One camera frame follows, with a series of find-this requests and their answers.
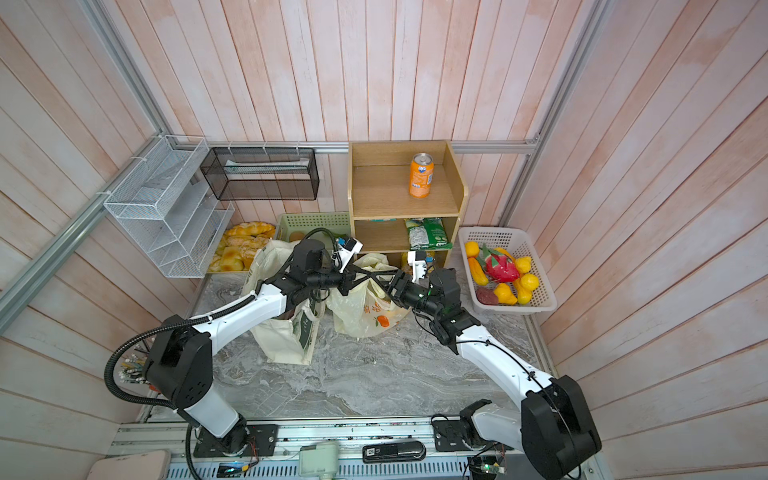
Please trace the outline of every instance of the robotic arm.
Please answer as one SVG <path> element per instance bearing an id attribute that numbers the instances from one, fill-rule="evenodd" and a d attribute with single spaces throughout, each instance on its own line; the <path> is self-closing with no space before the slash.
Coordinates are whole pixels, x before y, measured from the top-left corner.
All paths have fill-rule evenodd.
<path id="1" fill-rule="evenodd" d="M 435 338 L 476 364 L 518 407 L 501 409 L 480 400 L 463 410 L 461 417 L 477 440 L 522 450 L 547 479 L 562 478 L 601 449 L 578 384 L 567 376 L 554 379 L 535 369 L 494 339 L 461 306 L 455 271 L 435 269 L 429 276 L 429 287 L 424 287 L 402 270 L 367 272 L 347 266 L 361 246 L 354 239 L 339 239 L 333 266 L 323 268 L 325 247 L 308 236 L 296 245 L 280 272 L 257 284 L 245 297 L 188 320 L 172 316 L 161 327 L 126 342 L 107 364 L 107 387 L 118 398 L 147 402 L 119 389 L 112 369 L 130 346 L 155 335 L 144 376 L 168 399 L 167 403 L 156 403 L 174 408 L 190 424 L 200 425 L 201 435 L 212 437 L 224 455 L 239 455 L 247 445 L 246 420 L 214 385 L 213 355 L 264 320 L 291 313 L 319 290 L 338 288 L 346 295 L 371 278 L 396 304 L 431 317 L 429 328 Z M 413 262 L 423 261 L 419 255 L 411 257 Z M 425 272 L 423 263 L 418 266 L 414 268 L 417 277 Z"/>

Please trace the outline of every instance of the white plastic box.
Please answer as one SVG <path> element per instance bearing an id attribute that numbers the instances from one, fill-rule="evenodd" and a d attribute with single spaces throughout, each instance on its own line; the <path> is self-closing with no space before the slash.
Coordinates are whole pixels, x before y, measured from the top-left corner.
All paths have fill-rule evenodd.
<path id="1" fill-rule="evenodd" d="M 472 241 L 475 241 L 480 245 L 481 253 L 482 246 L 485 244 L 488 248 L 503 248 L 514 258 L 531 258 L 531 271 L 529 273 L 533 273 L 537 276 L 540 284 L 539 288 L 533 291 L 533 298 L 531 298 L 529 303 L 526 305 L 485 305 L 478 301 L 478 297 L 475 294 L 478 284 L 472 279 L 472 272 L 469 271 L 469 263 L 467 262 L 467 251 L 464 248 L 465 243 Z M 539 259 L 538 254 L 533 247 L 531 238 L 523 230 L 500 227 L 463 227 L 458 229 L 458 245 L 454 245 L 454 248 L 458 248 L 462 252 L 464 268 L 467 272 L 467 280 L 472 287 L 470 289 L 472 302 L 474 302 L 478 308 L 523 314 L 551 312 L 558 308 L 558 301 L 554 297 L 554 291 L 552 290 L 552 285 L 549 283 L 547 274 L 541 266 L 541 259 Z M 512 288 L 512 291 L 515 292 L 515 288 L 512 285 L 510 285 L 510 287 Z"/>

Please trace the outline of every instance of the plastic bag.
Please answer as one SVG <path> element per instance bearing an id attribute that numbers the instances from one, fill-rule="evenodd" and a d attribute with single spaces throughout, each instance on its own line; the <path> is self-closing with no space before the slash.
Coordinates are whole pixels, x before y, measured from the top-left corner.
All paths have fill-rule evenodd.
<path id="1" fill-rule="evenodd" d="M 266 247 L 259 250 L 250 266 L 243 295 L 253 290 L 259 280 L 277 273 L 298 243 L 270 240 Z M 309 365 L 317 339 L 316 322 L 323 316 L 325 309 L 325 302 L 304 300 L 289 319 L 269 319 L 250 331 L 269 362 Z"/>
<path id="2" fill-rule="evenodd" d="M 368 253 L 354 264 L 368 271 L 393 270 L 386 255 L 381 253 Z M 332 289 L 327 306 L 333 310 L 333 326 L 336 331 L 356 338 L 379 335 L 392 328 L 408 313 L 408 309 L 391 302 L 384 290 L 372 280 L 351 289 L 347 296 Z"/>
<path id="3" fill-rule="evenodd" d="M 442 226 L 442 218 L 406 218 L 406 228 L 411 250 L 452 247 Z"/>

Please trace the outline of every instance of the wall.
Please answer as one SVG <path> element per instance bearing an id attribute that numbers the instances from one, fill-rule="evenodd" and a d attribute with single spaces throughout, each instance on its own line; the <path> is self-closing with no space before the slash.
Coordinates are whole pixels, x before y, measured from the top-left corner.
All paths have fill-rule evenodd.
<path id="1" fill-rule="evenodd" d="M 765 0 L 617 2 L 511 219 L 615 478 L 768 476 L 766 25 Z"/>
<path id="2" fill-rule="evenodd" d="M 0 2 L 0 288 L 153 134 L 77 0 Z M 111 351 L 193 294 L 102 221 L 0 338 L 3 478 L 85 477 L 138 411 Z"/>
<path id="3" fill-rule="evenodd" d="M 533 138 L 594 0 L 104 0 L 171 130 L 212 141 Z M 467 224 L 497 224 L 524 158 L 465 155 Z M 347 210 L 346 156 L 311 202 Z"/>

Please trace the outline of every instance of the gray marble surface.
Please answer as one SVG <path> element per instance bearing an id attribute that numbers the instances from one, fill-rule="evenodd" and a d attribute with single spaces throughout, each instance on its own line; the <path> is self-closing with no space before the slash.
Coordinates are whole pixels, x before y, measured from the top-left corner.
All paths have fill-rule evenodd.
<path id="1" fill-rule="evenodd" d="M 521 316 L 491 313 L 472 305 L 460 256 L 454 256 L 462 304 L 510 350 L 538 366 Z M 240 295 L 244 273 L 208 280 L 195 313 Z M 333 314 L 320 320 L 312 364 L 268 363 L 250 333 L 214 358 L 214 377 L 224 396 L 247 418 L 311 418 L 457 414 L 478 399 L 509 405 L 509 398 L 472 363 L 421 330 L 412 313 L 379 336 L 355 339 L 333 328 Z M 175 418 L 157 409 L 151 420 Z"/>

